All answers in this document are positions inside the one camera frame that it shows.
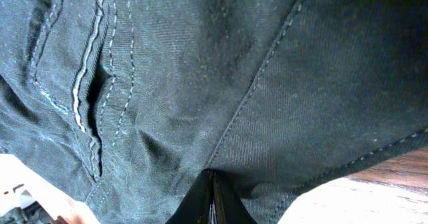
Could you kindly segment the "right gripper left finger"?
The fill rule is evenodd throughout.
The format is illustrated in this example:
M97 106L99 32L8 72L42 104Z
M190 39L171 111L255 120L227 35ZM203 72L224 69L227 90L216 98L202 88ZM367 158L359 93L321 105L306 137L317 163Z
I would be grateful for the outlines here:
M166 224L210 223L211 173L201 171Z

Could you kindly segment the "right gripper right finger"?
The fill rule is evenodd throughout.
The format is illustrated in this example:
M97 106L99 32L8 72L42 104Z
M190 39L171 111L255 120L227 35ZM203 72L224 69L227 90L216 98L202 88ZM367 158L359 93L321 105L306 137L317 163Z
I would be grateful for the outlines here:
M223 173L213 173L213 223L256 224Z

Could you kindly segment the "black shorts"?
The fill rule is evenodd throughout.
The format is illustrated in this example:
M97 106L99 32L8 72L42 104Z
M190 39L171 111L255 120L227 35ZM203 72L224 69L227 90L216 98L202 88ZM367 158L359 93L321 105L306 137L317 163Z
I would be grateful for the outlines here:
M219 171L258 223L427 145L427 0L1 0L1 152L102 223Z

